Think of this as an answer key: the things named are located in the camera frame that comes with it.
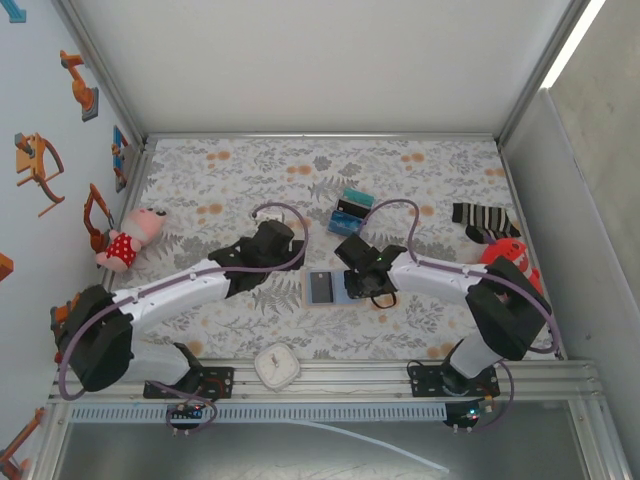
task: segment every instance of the pink stuffed animal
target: pink stuffed animal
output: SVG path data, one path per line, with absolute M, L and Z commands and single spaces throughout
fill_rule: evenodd
M 136 259 L 140 249 L 148 245 L 162 230 L 166 213 L 153 208 L 137 208 L 122 222 L 122 232 L 111 230 L 111 245 L 96 255 L 96 262 L 117 273 L 126 271 Z

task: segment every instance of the white clock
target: white clock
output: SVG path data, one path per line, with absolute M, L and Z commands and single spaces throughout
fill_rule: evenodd
M 284 343 L 266 348 L 256 357 L 256 373 L 264 386 L 278 391 L 300 375 L 300 362 Z

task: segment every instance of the black mount plate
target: black mount plate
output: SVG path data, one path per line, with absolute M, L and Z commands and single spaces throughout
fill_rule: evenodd
M 464 395 L 453 395 L 445 390 L 442 382 L 442 369 L 439 365 L 410 365 L 407 368 L 411 377 L 411 393 L 414 397 L 484 397 L 489 393 L 492 397 L 500 395 L 500 386 L 496 369 L 485 368 L 476 377 L 475 385 Z
M 202 390 L 198 393 L 200 397 L 209 400 L 219 400 L 220 398 L 231 398 L 233 391 L 233 368 L 231 367 L 203 367 Z M 172 393 L 163 393 L 158 387 L 148 382 L 144 383 L 144 398 L 164 399 L 180 398 Z

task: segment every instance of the white wall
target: white wall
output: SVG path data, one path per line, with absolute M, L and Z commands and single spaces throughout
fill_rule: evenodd
M 148 132 L 498 133 L 569 0 L 72 0 Z
M 0 282 L 0 447 L 4 447 L 42 406 L 55 372 L 49 309 L 99 280 L 82 223 L 89 182 L 102 192 L 114 215 L 124 195 L 115 193 L 112 128 L 118 123 L 104 95 L 99 116 L 87 123 L 71 92 L 71 76 L 59 51 L 76 53 L 52 4 L 20 0 L 27 23 L 10 24 L 0 11 L 0 253 L 15 271 Z M 95 86 L 89 70 L 79 67 Z M 40 133 L 57 149 L 65 172 L 50 182 L 64 202 L 38 218 L 49 201 L 34 182 L 21 187 L 27 172 L 15 170 L 14 134 Z M 53 161 L 45 156 L 52 170 Z M 95 224 L 106 220 L 95 213 Z
M 638 19 L 637 0 L 607 0 L 551 88 L 636 302 L 640 302 Z
M 596 362 L 640 476 L 640 312 L 548 91 L 536 96 L 503 153 L 564 345 L 570 358 Z

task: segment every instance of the red polka dot dress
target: red polka dot dress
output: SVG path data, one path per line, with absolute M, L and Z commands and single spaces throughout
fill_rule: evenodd
M 107 258 L 118 257 L 127 265 L 127 268 L 131 267 L 137 255 L 133 248 L 131 248 L 131 237 L 126 233 L 118 235 L 113 243 L 109 245 L 105 253 L 107 254 Z

